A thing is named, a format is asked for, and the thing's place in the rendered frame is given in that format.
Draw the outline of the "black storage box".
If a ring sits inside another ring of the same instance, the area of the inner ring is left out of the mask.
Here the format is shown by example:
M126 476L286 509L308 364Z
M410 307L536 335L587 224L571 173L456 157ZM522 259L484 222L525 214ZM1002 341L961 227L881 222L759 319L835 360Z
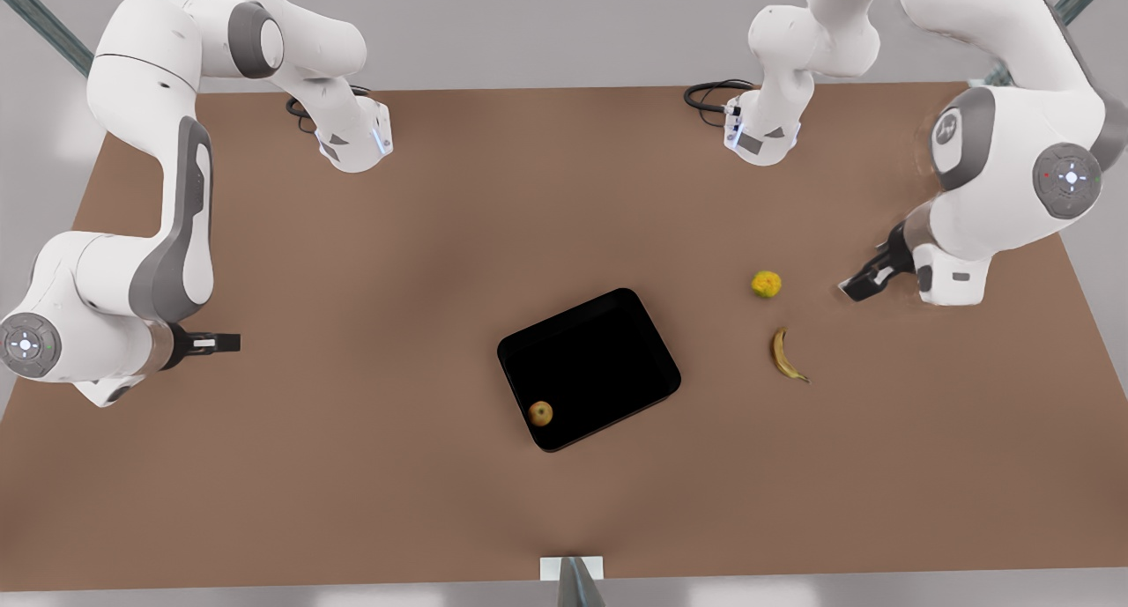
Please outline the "black storage box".
M532 442L556 452L666 401L682 377L638 294L599 294L502 338L497 359ZM548 426L527 410L545 401Z

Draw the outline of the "yellow banana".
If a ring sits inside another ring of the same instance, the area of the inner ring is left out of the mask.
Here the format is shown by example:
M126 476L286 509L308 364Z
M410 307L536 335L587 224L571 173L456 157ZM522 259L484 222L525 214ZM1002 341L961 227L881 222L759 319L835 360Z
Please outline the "yellow banana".
M786 355L785 351L786 335L787 335L786 327L779 327L779 329L774 331L774 335L772 337L772 346L770 346L773 363L779 371L779 373L785 375L785 377L787 377L788 379L800 380L802 382L807 382L807 385L810 385L810 379L807 378L807 375L801 373L801 371L797 371L797 368L794 367L792 362L790 362Z

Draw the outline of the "silver frame post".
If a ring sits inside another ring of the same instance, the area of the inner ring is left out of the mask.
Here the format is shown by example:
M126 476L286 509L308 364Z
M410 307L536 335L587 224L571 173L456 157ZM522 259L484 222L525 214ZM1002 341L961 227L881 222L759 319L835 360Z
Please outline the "silver frame post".
M1084 73L1085 78L1087 78L1089 83L1096 86L1092 74L1089 73L1087 62L1084 61L1084 58L1079 56L1079 50L1076 49L1067 28L1070 23L1074 21L1093 1L1094 0L1058 0L1049 8L1049 10L1055 18L1063 37L1069 45L1079 69ZM992 73L988 73L982 78L982 81L975 85L1008 86L1017 83L1014 82L1007 65L1005 65L1005 63L998 63L998 65L995 65L995 68L992 69Z
M49 42L61 58L73 65L73 68L87 78L92 65L92 50L88 49L81 39L63 23L56 14L52 12L41 0L3 0L26 21L30 28L39 34L39 37Z
M557 582L556 607L607 607L596 581L603 580L603 556L539 558L541 581Z

